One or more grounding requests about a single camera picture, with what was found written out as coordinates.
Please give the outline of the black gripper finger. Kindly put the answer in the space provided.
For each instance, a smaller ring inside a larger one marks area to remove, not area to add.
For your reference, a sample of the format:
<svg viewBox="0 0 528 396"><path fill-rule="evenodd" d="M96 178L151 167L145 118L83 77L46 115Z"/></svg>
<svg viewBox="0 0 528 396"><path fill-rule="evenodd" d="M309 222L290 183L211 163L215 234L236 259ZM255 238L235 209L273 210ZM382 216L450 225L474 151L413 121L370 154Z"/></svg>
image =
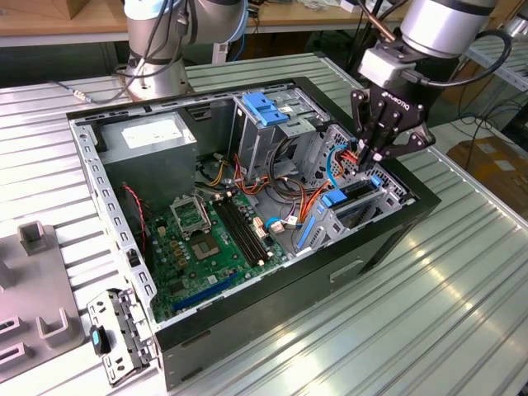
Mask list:
<svg viewBox="0 0 528 396"><path fill-rule="evenodd" d="M401 131L396 128L382 130L372 147L372 160L379 163L391 158L398 158L410 153L421 151L436 142L436 137L430 132L425 122Z"/></svg>
<svg viewBox="0 0 528 396"><path fill-rule="evenodd" d="M359 149L357 164L373 165L376 154L376 140L380 134L379 122L384 113L386 102L377 92L358 89L351 92L352 119Z"/></svg>

